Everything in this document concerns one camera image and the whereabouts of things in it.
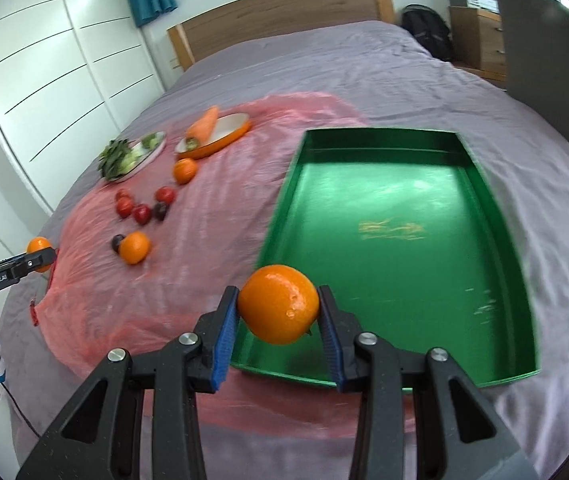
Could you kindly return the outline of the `dark plum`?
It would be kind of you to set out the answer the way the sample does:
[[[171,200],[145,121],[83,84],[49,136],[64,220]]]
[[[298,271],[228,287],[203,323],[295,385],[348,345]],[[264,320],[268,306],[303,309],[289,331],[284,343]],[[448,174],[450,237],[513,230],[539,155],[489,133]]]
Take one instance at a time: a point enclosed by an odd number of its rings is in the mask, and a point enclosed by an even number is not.
[[[120,247],[124,239],[123,234],[116,234],[111,240],[111,247],[117,254],[120,252]]]
[[[158,222],[163,222],[167,216],[167,212],[170,210],[164,202],[157,202],[153,207],[153,218]]]

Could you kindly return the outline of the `red apple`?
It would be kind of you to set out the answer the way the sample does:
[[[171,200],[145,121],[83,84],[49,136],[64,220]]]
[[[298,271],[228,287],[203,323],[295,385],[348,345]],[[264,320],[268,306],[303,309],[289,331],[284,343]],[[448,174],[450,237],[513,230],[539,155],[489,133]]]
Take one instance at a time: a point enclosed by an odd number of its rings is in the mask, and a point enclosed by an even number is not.
[[[166,205],[172,204],[176,200],[177,192],[171,186],[161,186],[154,193],[154,198],[158,203]]]
[[[127,188],[119,188],[115,194],[115,200],[121,200],[122,198],[130,198],[132,193],[130,193]]]
[[[134,211],[135,201],[129,196],[122,196],[116,201],[116,213],[122,219],[128,218]]]
[[[153,210],[146,204],[139,204],[132,209],[132,218],[139,226],[146,226],[153,217]]]

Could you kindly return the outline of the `carrot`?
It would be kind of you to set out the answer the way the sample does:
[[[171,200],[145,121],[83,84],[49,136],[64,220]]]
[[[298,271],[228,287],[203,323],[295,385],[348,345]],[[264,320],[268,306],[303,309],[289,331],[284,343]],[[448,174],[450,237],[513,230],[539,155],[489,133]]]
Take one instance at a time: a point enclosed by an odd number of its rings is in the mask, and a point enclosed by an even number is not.
[[[188,151],[200,148],[210,140],[217,124],[218,115],[219,107],[212,106],[187,129],[185,142]]]

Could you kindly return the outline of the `smartphone red case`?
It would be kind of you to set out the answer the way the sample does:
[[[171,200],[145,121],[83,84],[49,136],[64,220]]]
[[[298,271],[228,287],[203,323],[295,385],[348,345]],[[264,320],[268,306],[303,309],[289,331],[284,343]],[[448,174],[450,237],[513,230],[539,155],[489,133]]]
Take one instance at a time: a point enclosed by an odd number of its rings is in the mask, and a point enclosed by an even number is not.
[[[53,265],[50,266],[50,269],[47,271],[46,287],[45,288],[41,287],[40,289],[38,289],[38,292],[36,292],[36,294],[32,298],[30,298],[30,305],[28,306],[28,312],[30,312],[30,322],[32,322],[32,325],[34,327],[39,326],[37,306],[45,298],[47,292],[50,291],[50,288],[54,280],[54,274],[56,273],[56,267],[57,263],[53,263]]]

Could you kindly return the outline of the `pink plastic sheet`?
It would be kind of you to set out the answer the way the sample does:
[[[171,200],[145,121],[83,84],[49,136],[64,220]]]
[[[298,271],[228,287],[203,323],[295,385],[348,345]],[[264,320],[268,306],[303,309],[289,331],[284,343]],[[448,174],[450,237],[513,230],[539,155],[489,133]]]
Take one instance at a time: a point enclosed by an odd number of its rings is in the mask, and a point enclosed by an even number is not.
[[[369,126],[337,96],[276,94],[225,110],[248,113],[252,129],[200,162],[164,222],[143,228],[118,221],[115,188],[97,184],[68,214],[50,289],[35,307],[39,330],[56,359],[85,379],[108,350],[162,348],[216,308],[227,285],[252,273],[278,193],[306,130]],[[142,132],[165,129],[170,146],[196,115],[152,119]],[[164,153],[124,185],[137,200],[170,184],[174,155]],[[151,251],[136,266],[112,252],[111,238],[140,229]],[[212,396],[198,397],[200,423],[269,436],[353,437],[359,396],[229,370]]]

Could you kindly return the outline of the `white wardrobe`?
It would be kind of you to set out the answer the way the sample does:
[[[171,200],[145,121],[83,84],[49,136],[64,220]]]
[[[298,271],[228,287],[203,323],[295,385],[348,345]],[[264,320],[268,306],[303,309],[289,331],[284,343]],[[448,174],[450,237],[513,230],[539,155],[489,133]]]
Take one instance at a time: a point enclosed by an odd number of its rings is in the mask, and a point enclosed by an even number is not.
[[[45,212],[163,91],[127,0],[0,0],[0,144]]]

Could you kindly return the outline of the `green metal tray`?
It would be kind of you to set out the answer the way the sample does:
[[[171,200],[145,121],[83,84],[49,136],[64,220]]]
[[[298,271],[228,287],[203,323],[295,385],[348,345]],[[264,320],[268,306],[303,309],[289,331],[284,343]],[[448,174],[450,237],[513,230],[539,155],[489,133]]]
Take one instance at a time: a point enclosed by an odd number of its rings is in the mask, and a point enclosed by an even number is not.
[[[307,131],[257,262],[329,286],[342,310],[399,349],[445,348],[480,387],[539,370],[519,255],[457,133]]]

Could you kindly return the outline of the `orange oval dish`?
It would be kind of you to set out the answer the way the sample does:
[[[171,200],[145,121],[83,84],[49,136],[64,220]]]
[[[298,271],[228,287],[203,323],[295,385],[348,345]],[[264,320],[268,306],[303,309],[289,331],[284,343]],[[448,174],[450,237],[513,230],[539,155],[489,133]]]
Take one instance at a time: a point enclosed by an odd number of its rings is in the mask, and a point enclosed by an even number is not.
[[[185,140],[180,140],[175,148],[177,159],[202,159],[211,156],[236,142],[252,128],[250,116],[234,113],[219,117],[208,141],[200,148],[188,150]]]

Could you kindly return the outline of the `purple bed cover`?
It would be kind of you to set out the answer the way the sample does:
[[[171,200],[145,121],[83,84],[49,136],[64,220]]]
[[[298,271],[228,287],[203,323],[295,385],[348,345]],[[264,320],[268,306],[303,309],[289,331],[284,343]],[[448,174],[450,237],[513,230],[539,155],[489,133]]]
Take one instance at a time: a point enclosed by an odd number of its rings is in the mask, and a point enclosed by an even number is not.
[[[127,134],[142,136],[152,119],[297,92],[337,96],[373,126],[455,131],[470,148],[514,236],[541,359],[537,375],[490,389],[487,396],[539,476],[551,478],[569,458],[569,142],[524,104],[432,58],[408,32],[381,22],[295,32],[220,51],[143,110]],[[60,242],[66,217],[97,184],[98,170],[88,166],[44,226],[45,237]],[[20,460],[83,380],[56,359],[30,322],[30,298],[46,284],[33,275],[13,286],[0,320]]]

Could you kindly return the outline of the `grey chair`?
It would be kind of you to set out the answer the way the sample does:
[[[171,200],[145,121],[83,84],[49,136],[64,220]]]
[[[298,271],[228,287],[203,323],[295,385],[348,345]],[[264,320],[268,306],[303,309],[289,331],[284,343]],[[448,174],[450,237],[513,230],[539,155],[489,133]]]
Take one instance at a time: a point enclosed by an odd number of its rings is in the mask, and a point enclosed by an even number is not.
[[[569,10],[557,0],[498,0],[507,91],[569,142]]]

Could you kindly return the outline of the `wooden nightstand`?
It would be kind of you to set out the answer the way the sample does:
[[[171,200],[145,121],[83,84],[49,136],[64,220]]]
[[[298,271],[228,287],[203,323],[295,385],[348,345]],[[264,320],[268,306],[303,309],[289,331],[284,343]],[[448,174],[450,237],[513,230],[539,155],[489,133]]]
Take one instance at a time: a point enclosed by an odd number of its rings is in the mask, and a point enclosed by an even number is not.
[[[505,42],[498,13],[468,6],[449,8],[453,65],[496,86],[507,81]]]

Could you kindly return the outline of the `black backpack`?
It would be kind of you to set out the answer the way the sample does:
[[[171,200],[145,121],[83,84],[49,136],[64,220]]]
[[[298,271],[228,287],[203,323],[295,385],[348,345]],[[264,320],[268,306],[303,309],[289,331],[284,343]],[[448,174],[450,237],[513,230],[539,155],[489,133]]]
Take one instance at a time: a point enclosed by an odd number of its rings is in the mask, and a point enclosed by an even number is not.
[[[401,27],[410,32],[433,58],[445,62],[452,62],[455,58],[451,30],[435,10],[422,4],[405,6],[401,12]]]

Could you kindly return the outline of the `wooden headboard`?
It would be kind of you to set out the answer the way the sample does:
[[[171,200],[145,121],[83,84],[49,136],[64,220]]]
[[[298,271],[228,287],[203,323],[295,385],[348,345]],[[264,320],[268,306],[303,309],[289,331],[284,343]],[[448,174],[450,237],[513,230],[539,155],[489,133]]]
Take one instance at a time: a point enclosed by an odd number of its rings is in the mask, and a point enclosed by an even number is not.
[[[167,29],[188,70],[241,42],[365,21],[396,22],[393,0],[236,0]]]

